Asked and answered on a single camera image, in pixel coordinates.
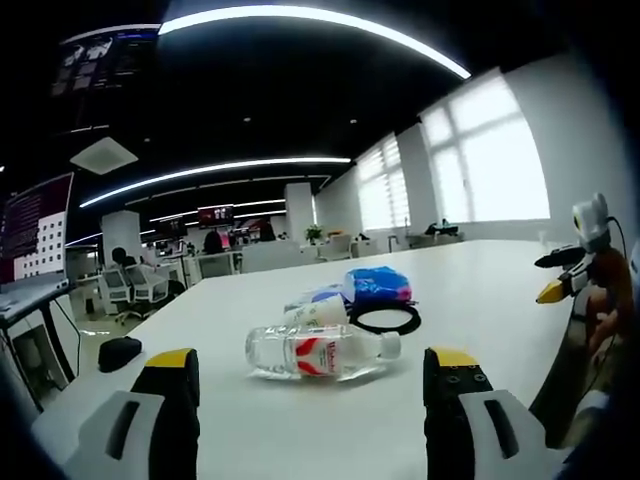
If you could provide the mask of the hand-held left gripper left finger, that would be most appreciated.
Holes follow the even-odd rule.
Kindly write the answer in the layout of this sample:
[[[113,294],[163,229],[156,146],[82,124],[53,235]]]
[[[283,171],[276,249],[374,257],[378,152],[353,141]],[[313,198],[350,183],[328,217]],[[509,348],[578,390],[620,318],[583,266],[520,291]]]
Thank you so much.
[[[79,429],[63,465],[69,479],[195,479],[200,437],[199,361],[183,348],[149,359]]]

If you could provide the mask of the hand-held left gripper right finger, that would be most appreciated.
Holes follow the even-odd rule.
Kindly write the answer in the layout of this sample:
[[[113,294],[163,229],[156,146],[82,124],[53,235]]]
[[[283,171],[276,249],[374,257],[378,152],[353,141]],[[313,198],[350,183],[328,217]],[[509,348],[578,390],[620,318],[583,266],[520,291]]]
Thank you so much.
[[[423,402],[429,479],[546,477],[543,426],[469,354],[425,350]]]

